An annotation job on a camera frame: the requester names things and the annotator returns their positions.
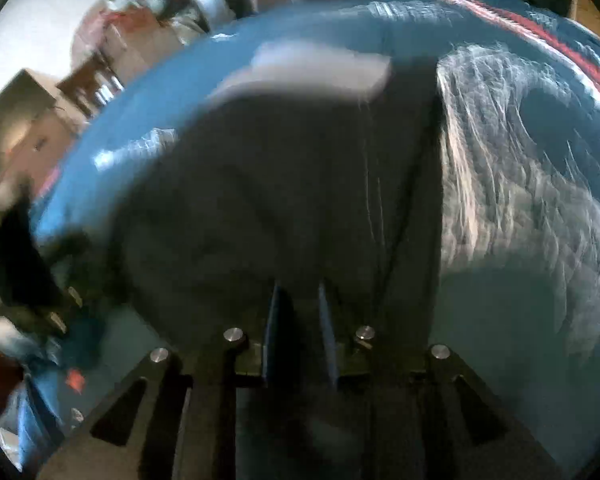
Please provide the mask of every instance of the silver bolt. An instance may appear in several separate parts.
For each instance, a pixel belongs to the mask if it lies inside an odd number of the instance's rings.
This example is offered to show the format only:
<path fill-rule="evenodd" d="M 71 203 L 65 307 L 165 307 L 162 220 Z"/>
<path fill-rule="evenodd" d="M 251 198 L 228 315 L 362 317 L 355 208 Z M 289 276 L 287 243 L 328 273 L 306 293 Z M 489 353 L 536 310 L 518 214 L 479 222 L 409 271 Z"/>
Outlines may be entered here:
<path fill-rule="evenodd" d="M 235 343 L 236 341 L 240 341 L 240 339 L 242 339 L 244 332 L 240 328 L 234 327 L 225 330 L 224 334 L 222 335 L 229 343 Z"/>
<path fill-rule="evenodd" d="M 376 330 L 372 326 L 361 326 L 356 330 L 356 337 L 362 341 L 369 341 L 376 336 Z"/>
<path fill-rule="evenodd" d="M 431 355 L 436 359 L 446 359 L 451 355 L 451 350 L 446 345 L 433 345 L 431 347 Z"/>
<path fill-rule="evenodd" d="M 84 421 L 84 415 L 80 412 L 80 410 L 76 410 L 75 408 L 71 408 L 71 418 L 79 424 Z"/>
<path fill-rule="evenodd" d="M 149 354 L 149 358 L 154 363 L 161 363 L 169 357 L 169 351 L 166 348 L 156 348 Z"/>

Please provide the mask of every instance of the blue fabric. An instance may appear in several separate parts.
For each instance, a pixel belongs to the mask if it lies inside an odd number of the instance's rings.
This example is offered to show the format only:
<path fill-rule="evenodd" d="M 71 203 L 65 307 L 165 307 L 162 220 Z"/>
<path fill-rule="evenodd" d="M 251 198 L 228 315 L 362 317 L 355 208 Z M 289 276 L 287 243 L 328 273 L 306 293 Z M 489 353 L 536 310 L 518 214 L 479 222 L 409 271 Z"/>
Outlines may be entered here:
<path fill-rule="evenodd" d="M 521 0 L 485 1 L 541 23 L 574 51 L 600 65 L 600 40 L 568 20 L 533 9 Z M 387 4 L 403 4 L 403 12 L 386 12 L 383 6 Z M 423 6 L 428 5 L 437 6 L 442 12 L 427 14 L 429 11 Z M 590 168 L 585 177 L 593 195 L 600 200 L 600 110 L 563 64 L 519 36 L 440 0 L 330 0 L 241 20 L 221 34 L 195 43 L 131 84 L 94 120 L 63 161 L 58 183 L 33 219 L 36 237 L 45 240 L 78 228 L 96 241 L 104 240 L 116 201 L 142 174 L 151 158 L 131 157 L 99 171 L 94 164 L 98 153 L 123 149 L 154 128 L 173 128 L 177 135 L 222 79 L 247 65 L 259 46 L 277 40 L 314 41 L 383 54 L 397 64 L 416 56 L 442 57 L 464 44 L 505 44 L 525 59 L 549 63 L 557 76 L 570 82 L 581 107 L 554 110 L 549 115 L 547 103 L 542 96 L 536 96 L 524 101 L 520 115 L 525 124 L 534 124 L 534 141 L 559 171 L 567 171 L 562 161 L 566 150 L 572 147 L 573 156 L 579 158 L 578 166 Z M 552 127 L 544 128 L 548 121 Z M 564 131 L 570 142 L 556 143 L 544 134 L 555 130 Z M 578 151 L 583 137 L 586 153 L 597 162 L 595 168 L 587 165 L 584 152 Z M 432 340 L 459 351 L 563 469 L 574 474 L 600 444 L 600 345 L 583 364 L 577 357 L 565 354 L 561 336 L 547 341 L 547 334 L 554 334 L 550 309 L 546 308 L 552 299 L 549 292 L 542 294 L 542 285 L 529 293 L 526 275 L 501 276 L 496 272 L 478 279 L 469 273 L 456 280 L 450 278 L 442 283 Z M 475 286 L 467 287 L 470 280 Z M 459 306 L 459 290 L 472 291 L 464 300 L 465 308 Z M 511 298 L 515 298 L 519 308 L 506 312 L 494 308 L 505 300 L 511 304 Z M 141 320 L 130 313 L 125 316 L 108 321 L 101 348 L 102 365 L 88 378 L 90 391 L 61 401 L 63 377 L 59 372 L 54 377 L 50 368 L 33 377 L 42 397 L 60 419 L 66 417 L 62 413 L 67 410 L 60 404 L 75 404 L 78 399 L 86 415 L 144 352 L 158 344 L 157 336 L 143 327 Z M 35 424 L 26 421 L 23 425 L 30 436 L 23 442 L 26 462 L 33 449 L 46 447 L 36 444 L 44 440 L 42 434 L 39 438 L 32 436 Z"/>

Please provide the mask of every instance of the metal screw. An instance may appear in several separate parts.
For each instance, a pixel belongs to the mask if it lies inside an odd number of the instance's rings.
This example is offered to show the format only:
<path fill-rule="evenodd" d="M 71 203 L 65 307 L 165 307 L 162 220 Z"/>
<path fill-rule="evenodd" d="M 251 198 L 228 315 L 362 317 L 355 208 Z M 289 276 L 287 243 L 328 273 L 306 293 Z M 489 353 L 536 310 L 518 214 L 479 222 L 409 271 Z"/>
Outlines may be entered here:
<path fill-rule="evenodd" d="M 451 350 L 446 345 L 433 345 L 431 347 L 431 355 L 436 359 L 446 359 L 451 355 Z"/>
<path fill-rule="evenodd" d="M 154 363 L 161 363 L 169 357 L 169 351 L 166 348 L 156 348 L 149 354 L 149 358 Z"/>
<path fill-rule="evenodd" d="M 229 343 L 235 343 L 236 341 L 240 341 L 240 339 L 243 338 L 244 332 L 240 328 L 234 327 L 225 330 L 224 334 L 222 335 Z"/>
<path fill-rule="evenodd" d="M 71 408 L 71 418 L 79 424 L 84 421 L 84 415 L 80 412 L 80 410 L 76 410 L 75 408 Z"/>
<path fill-rule="evenodd" d="M 361 326 L 356 330 L 356 337 L 362 341 L 369 341 L 376 336 L 376 330 L 372 326 Z"/>

